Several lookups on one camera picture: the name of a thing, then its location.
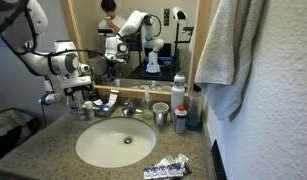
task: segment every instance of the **sink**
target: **sink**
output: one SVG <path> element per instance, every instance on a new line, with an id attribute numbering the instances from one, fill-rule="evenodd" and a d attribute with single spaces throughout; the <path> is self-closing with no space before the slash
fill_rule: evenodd
<path id="1" fill-rule="evenodd" d="M 131 86 L 130 88 L 161 91 L 161 87 L 159 87 L 159 86 L 155 86 L 155 89 L 152 89 L 151 85 L 146 85 L 146 84 L 135 85 L 135 86 Z"/>
<path id="2" fill-rule="evenodd" d="M 116 168 L 140 161 L 155 143 L 150 126 L 137 119 L 117 117 L 87 128 L 76 142 L 76 152 L 88 164 Z"/>

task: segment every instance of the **mirror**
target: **mirror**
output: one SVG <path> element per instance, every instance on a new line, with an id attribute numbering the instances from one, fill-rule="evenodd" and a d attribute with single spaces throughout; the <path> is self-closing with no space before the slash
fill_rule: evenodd
<path id="1" fill-rule="evenodd" d="M 159 17 L 161 21 L 161 32 L 158 38 L 164 41 L 164 47 L 160 50 L 161 73 L 147 73 L 146 51 L 140 42 L 140 47 L 134 47 L 137 43 L 129 46 L 129 58 L 126 64 L 115 63 L 115 78 L 123 80 L 143 79 L 157 81 L 173 81 L 176 72 L 181 71 L 186 78 L 189 77 L 191 65 L 191 53 L 189 52 L 189 40 L 192 30 L 183 31 L 184 27 L 194 27 L 196 19 L 196 7 L 198 0 L 159 0 L 152 2 L 149 0 L 115 0 L 117 9 L 116 15 L 128 19 L 134 10 L 147 12 Z M 89 50 L 100 49 L 101 43 L 98 35 L 98 24 L 105 17 L 105 13 L 100 7 L 101 0 L 71 0 L 73 10 L 72 18 L 75 19 L 77 35 L 79 36 L 81 48 Z M 172 8 L 181 7 L 188 19 L 179 24 L 173 18 Z M 155 20 L 155 34 L 159 33 L 159 22 Z M 145 30 L 142 28 L 142 38 L 144 39 Z M 108 70 L 107 61 L 96 54 L 82 53 L 84 63 L 89 64 L 93 69 L 93 78 L 98 85 L 114 85 L 112 81 L 107 81 Z"/>
<path id="2" fill-rule="evenodd" d="M 98 13 L 98 14 L 96 14 L 94 16 L 95 18 L 94 17 L 88 18 L 86 16 L 86 14 L 87 14 L 86 12 L 85 13 L 79 13 L 80 20 L 77 20 L 77 17 L 75 16 L 76 13 L 74 13 L 73 1 L 80 3 L 79 6 L 85 7 L 87 9 L 87 11 L 92 11 L 92 12 Z M 104 17 L 104 12 L 101 9 L 99 9 L 101 1 L 100 0 L 89 0 L 89 1 L 60 0 L 70 39 L 75 43 L 75 45 L 78 49 L 84 48 L 84 45 L 82 43 L 82 39 L 84 39 L 84 41 L 85 41 L 85 38 L 82 38 L 82 36 L 83 36 L 82 34 L 83 34 L 83 31 L 88 32 L 87 26 L 92 25 L 93 28 L 90 28 L 90 29 L 92 29 L 90 31 L 94 32 L 97 28 L 97 24 Z M 130 3 L 130 2 L 133 2 L 133 5 L 132 5 L 133 10 L 135 9 L 134 8 L 135 7 L 134 2 L 138 2 L 138 4 L 139 4 L 139 6 L 138 6 L 139 8 L 136 8 L 136 9 L 143 10 L 143 7 L 144 7 L 144 9 L 146 8 L 148 11 L 154 9 L 154 8 L 149 7 L 147 5 L 150 2 L 150 1 L 147 1 L 147 0 L 145 0 L 145 1 L 143 1 L 143 0 L 142 1 L 140 1 L 140 0 L 132 0 L 132 1 L 128 0 L 127 1 L 127 3 Z M 206 35 L 207 35 L 207 32 L 208 32 L 209 17 L 210 17 L 211 7 L 212 7 L 212 1 L 196 0 L 196 1 L 194 1 L 194 3 L 195 2 L 198 3 L 199 6 L 197 6 L 197 4 L 196 4 L 194 6 L 193 11 L 191 12 L 191 15 L 188 14 L 188 16 L 191 16 L 193 18 L 197 18 L 197 27 L 194 27 L 196 29 L 195 34 L 196 34 L 197 38 L 196 38 L 195 43 L 193 45 L 194 48 L 193 48 L 193 52 L 192 52 L 192 60 L 189 62 L 189 65 L 188 65 L 188 68 L 187 68 L 187 69 L 191 69 L 191 70 L 186 72 L 186 73 L 188 73 L 188 75 L 186 75 L 186 79 L 188 81 L 188 90 L 191 90 L 192 87 L 193 87 L 196 67 L 198 65 L 200 54 L 203 50 L 204 42 L 205 42 Z M 122 0 L 116 0 L 116 3 L 117 3 L 117 8 L 118 8 L 116 12 L 119 15 L 127 16 L 128 12 L 132 11 L 132 8 L 128 8 L 128 11 L 126 11 L 127 8 L 125 6 L 123 8 L 122 3 L 125 4 L 125 2 L 123 2 Z M 154 4 L 162 4 L 163 5 L 163 7 L 159 8 L 159 10 L 156 11 L 157 13 L 154 13 L 154 14 L 161 16 L 164 13 L 163 12 L 164 7 L 166 7 L 165 3 L 169 3 L 169 1 L 161 1 L 161 2 L 154 1 Z M 189 4 L 192 4 L 191 0 L 181 0 L 181 1 L 177 0 L 176 1 L 176 5 L 179 6 L 179 7 L 183 6 L 183 8 L 188 7 Z M 189 25 L 193 25 L 193 24 L 194 24 L 194 20 L 189 20 Z M 175 40 L 175 38 L 174 38 L 175 37 L 175 31 L 176 31 L 175 27 L 176 27 L 175 20 L 173 18 L 170 18 L 169 26 L 162 27 L 162 31 L 165 34 L 163 36 L 161 35 L 160 37 L 164 38 L 164 40 L 167 39 L 169 42 L 173 42 Z M 90 49 L 95 49 L 97 47 L 97 44 L 96 44 L 97 41 L 95 41 L 95 40 L 98 39 L 98 35 L 96 33 L 95 33 L 95 35 L 93 33 L 89 33 L 89 34 L 92 34 L 92 38 L 90 38 L 92 40 L 87 42 L 87 43 L 91 44 L 91 45 L 87 45 L 87 46 L 89 46 Z M 80 60 L 81 60 L 82 63 L 88 63 L 88 61 L 90 61 L 90 58 L 88 58 L 85 53 L 80 53 Z M 110 87 L 108 87 L 108 86 L 96 86 L 96 88 L 98 89 L 98 91 L 100 91 L 100 94 L 101 93 L 107 94 L 109 92 L 109 89 L 110 89 Z M 133 89 L 130 89 L 130 88 L 119 88 L 119 89 L 122 90 L 122 92 L 123 92 L 123 93 L 121 93 L 121 95 L 123 94 L 122 96 L 125 96 L 125 97 L 134 96 L 134 92 L 142 92 L 141 90 L 133 90 Z M 164 92 L 157 93 L 156 96 L 154 95 L 154 97 L 161 98 L 161 99 L 164 99 L 164 100 L 165 100 L 165 97 L 167 97 L 167 96 L 169 96 L 169 93 L 164 93 Z"/>

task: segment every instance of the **towel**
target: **towel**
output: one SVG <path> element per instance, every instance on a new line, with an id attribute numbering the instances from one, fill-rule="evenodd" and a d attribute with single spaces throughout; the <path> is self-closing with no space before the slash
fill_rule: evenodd
<path id="1" fill-rule="evenodd" d="M 252 42 L 263 0 L 221 0 L 206 39 L 195 83 L 219 120 L 242 102 L 252 63 Z"/>

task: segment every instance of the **wall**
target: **wall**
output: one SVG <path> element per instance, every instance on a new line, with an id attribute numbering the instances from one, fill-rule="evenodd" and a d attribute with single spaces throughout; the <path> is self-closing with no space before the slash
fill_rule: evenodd
<path id="1" fill-rule="evenodd" d="M 83 47 L 90 50 L 99 50 L 100 41 L 97 28 L 100 20 L 105 17 L 105 13 L 101 9 L 100 0 L 73 0 L 73 10 L 75 20 L 78 24 L 77 28 L 81 35 L 81 43 Z M 106 70 L 106 62 L 100 56 L 88 57 L 87 53 L 82 53 L 91 67 L 96 67 L 95 74 L 103 74 Z"/>
<path id="2" fill-rule="evenodd" d="M 307 0 L 267 0 L 242 108 L 208 115 L 228 179 L 307 179 Z"/>
<path id="3" fill-rule="evenodd" d="M 41 52 L 54 51 L 54 41 L 68 39 L 62 9 L 57 0 L 39 0 L 39 3 L 48 17 L 49 25 L 39 40 L 38 49 Z M 57 91 L 62 93 L 57 79 L 52 79 Z M 33 76 L 7 47 L 0 47 L 0 110 L 17 107 L 36 114 L 42 120 L 43 114 L 38 100 L 45 94 L 43 81 L 43 77 Z M 61 104 L 45 107 L 49 123 L 65 112 L 67 108 L 64 98 Z"/>

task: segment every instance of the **granite countertop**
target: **granite countertop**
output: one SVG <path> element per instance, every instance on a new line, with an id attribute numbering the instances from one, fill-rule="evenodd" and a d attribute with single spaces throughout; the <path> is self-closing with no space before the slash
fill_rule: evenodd
<path id="1" fill-rule="evenodd" d="M 118 107 L 111 117 L 120 116 Z M 12 150 L 0 160 L 0 172 L 25 179 L 143 179 L 143 169 L 160 162 L 167 155 L 176 158 L 186 155 L 192 174 L 185 180 L 206 179 L 205 155 L 200 132 L 185 131 L 176 134 L 170 123 L 163 127 L 154 125 L 153 120 L 144 120 L 141 114 L 133 118 L 150 125 L 156 133 L 156 145 L 144 159 L 120 168 L 100 168 L 80 159 L 75 144 L 80 134 L 92 124 L 105 118 L 97 117 L 80 121 L 78 117 L 65 114 L 53 124 Z"/>

